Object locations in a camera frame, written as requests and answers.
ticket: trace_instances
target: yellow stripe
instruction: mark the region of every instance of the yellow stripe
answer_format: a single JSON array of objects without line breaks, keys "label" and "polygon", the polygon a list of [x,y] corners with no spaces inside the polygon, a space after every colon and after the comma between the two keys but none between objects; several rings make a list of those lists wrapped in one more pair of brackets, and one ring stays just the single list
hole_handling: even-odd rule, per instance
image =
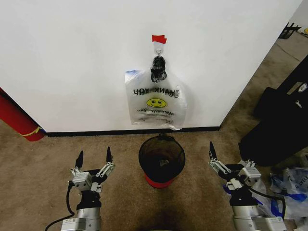
[{"label": "yellow stripe", "polygon": [[32,131],[32,132],[30,132],[30,133],[28,133],[28,134],[25,134],[25,135],[21,134],[21,135],[22,135],[22,136],[31,136],[31,135],[34,134],[34,133],[38,133],[38,131],[39,131],[40,129],[42,129],[42,128],[41,128],[41,127],[38,127],[37,129],[35,129],[34,131]]}]

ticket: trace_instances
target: red tape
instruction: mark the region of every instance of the red tape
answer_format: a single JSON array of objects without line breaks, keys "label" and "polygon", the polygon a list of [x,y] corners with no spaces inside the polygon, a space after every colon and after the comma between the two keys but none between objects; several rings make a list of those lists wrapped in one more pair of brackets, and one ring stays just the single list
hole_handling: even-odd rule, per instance
[{"label": "red tape", "polygon": [[160,42],[165,44],[167,39],[165,38],[165,35],[152,35],[152,42]]}]

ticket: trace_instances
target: mesh wastebasket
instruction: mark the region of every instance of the mesh wastebasket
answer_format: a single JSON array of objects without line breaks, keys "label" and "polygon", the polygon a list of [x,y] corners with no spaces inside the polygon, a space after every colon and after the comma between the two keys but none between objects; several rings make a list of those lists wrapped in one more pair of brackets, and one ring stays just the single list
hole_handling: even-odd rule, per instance
[{"label": "mesh wastebasket", "polygon": [[185,153],[173,137],[159,134],[142,144],[139,163],[151,186],[165,188],[183,170]]}]

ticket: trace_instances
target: brown carpet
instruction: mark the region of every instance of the brown carpet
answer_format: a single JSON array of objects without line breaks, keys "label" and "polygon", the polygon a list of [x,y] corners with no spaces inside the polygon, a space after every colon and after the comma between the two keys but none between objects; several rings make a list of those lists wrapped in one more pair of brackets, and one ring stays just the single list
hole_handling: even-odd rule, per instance
[{"label": "brown carpet", "polygon": [[[185,150],[186,165],[166,189],[149,186],[138,162],[141,144],[153,134],[45,137],[28,142],[0,122],[1,230],[44,230],[51,221],[68,215],[67,181],[72,178],[70,168],[80,150],[85,152],[83,169],[94,169],[103,166],[108,146],[116,168],[101,193],[103,231],[234,230],[229,198],[221,186],[223,181],[207,164],[209,142],[213,141],[223,163],[240,160],[237,143],[258,122],[251,114],[263,90],[279,86],[297,66],[297,59],[308,53],[308,39],[297,33],[277,43],[220,131],[172,134]],[[80,200],[77,194],[76,189],[71,191],[74,210]],[[60,227],[59,223],[50,230],[58,231]]]}]

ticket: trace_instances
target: red tube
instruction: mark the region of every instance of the red tube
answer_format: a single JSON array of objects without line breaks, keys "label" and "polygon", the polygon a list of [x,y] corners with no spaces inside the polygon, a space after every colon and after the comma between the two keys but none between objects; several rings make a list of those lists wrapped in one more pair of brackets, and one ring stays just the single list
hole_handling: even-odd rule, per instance
[{"label": "red tube", "polygon": [[0,88],[0,119],[29,141],[38,141],[45,136],[43,129],[18,106],[4,97]]}]

